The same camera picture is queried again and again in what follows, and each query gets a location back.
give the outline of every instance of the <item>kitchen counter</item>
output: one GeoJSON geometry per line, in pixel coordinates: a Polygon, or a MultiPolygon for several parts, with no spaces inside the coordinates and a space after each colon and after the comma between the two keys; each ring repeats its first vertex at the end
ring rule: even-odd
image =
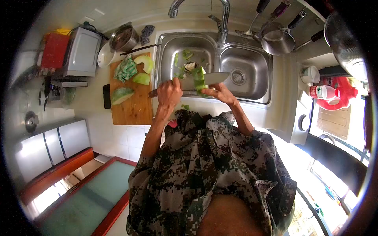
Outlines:
{"type": "MultiPolygon", "coordinates": [[[[217,32],[216,23],[207,18],[206,13],[180,13],[177,18],[171,19],[168,16],[151,16],[137,19],[132,22],[137,32],[141,32],[145,25],[154,25],[155,30],[150,36],[151,42],[156,44],[158,38],[163,33],[169,32],[217,32]]],[[[228,24],[229,34],[235,34],[235,29],[246,29],[248,26],[230,19],[228,24]]],[[[151,52],[153,60],[156,56],[156,47],[141,50],[139,53],[151,52]]],[[[255,127],[267,129],[287,130],[292,129],[297,101],[297,63],[293,54],[285,56],[273,56],[273,84],[271,102],[265,107],[254,104],[242,103],[242,108],[247,117],[255,127]]],[[[91,113],[111,113],[105,110],[103,105],[102,87],[109,83],[109,67],[97,68],[94,77],[87,78],[88,87],[77,88],[76,95],[70,108],[75,109],[75,113],[85,111],[91,113]]],[[[230,111],[227,105],[215,99],[202,99],[182,97],[181,103],[176,109],[181,109],[181,105],[189,105],[190,110],[201,115],[219,115],[221,112],[230,111]]],[[[158,99],[152,99],[154,114],[158,106],[158,99]]]]}

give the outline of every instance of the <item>stainless steel pot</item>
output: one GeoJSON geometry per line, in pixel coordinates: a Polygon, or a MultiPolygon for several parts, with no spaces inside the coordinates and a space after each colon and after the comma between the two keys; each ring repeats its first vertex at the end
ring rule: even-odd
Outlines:
{"type": "Polygon", "coordinates": [[[272,22],[261,31],[261,46],[269,54],[281,56],[290,53],[295,47],[295,40],[290,30],[296,27],[306,16],[303,10],[289,23],[287,28],[272,22]]]}
{"type": "Polygon", "coordinates": [[[127,52],[132,50],[139,42],[139,35],[132,27],[131,22],[118,27],[109,39],[112,52],[127,52]]]}

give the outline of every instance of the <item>hand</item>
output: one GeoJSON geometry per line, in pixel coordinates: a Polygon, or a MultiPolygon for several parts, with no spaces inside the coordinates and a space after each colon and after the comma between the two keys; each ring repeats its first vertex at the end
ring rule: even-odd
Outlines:
{"type": "Polygon", "coordinates": [[[223,83],[216,83],[209,85],[210,88],[204,88],[201,90],[203,94],[213,96],[226,103],[228,106],[234,106],[238,103],[236,97],[228,90],[228,88],[223,83]]]}
{"type": "Polygon", "coordinates": [[[159,106],[173,110],[174,107],[180,102],[182,95],[183,91],[180,88],[180,81],[178,78],[165,81],[158,87],[159,106]]]}

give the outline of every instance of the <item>knife handle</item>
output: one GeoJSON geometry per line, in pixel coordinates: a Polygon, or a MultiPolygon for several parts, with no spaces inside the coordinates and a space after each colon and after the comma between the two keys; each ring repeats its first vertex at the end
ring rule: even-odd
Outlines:
{"type": "Polygon", "coordinates": [[[157,97],[158,96],[158,90],[154,89],[151,92],[148,93],[148,97],[157,97]]]}

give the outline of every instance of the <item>double sink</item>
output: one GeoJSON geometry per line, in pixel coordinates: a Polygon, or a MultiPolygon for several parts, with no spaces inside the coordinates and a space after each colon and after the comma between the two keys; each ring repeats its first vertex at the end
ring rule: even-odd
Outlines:
{"type": "MultiPolygon", "coordinates": [[[[154,89],[160,83],[179,74],[185,62],[195,62],[206,73],[229,72],[223,82],[232,94],[243,103],[267,105],[270,103],[273,83],[272,56],[253,40],[228,35],[223,45],[216,42],[212,32],[177,32],[162,34],[161,46],[156,54],[154,89]],[[179,56],[175,66],[175,54],[188,49],[194,55],[185,61],[179,56]]],[[[199,97],[195,91],[184,91],[185,97],[199,97]]]]}

